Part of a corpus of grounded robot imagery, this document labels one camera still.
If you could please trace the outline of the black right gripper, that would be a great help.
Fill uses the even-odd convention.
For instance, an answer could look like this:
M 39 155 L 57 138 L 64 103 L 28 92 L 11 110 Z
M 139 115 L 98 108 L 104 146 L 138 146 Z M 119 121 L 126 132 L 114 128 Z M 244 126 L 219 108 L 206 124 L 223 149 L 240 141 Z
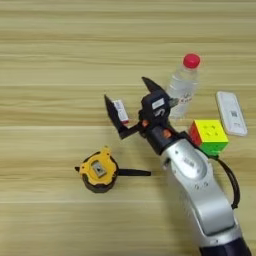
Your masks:
M 164 89 L 150 78 L 143 77 L 142 80 L 150 93 L 165 93 Z M 140 126 L 136 124 L 131 128 L 121 122 L 114 103 L 107 95 L 104 96 L 104 100 L 108 116 L 121 139 L 139 131 L 156 154 L 162 154 L 178 140 L 186 139 L 186 133 L 176 131 L 169 122 L 170 110 L 178 103 L 176 98 L 145 96 L 141 101 L 142 109 L 139 111 Z

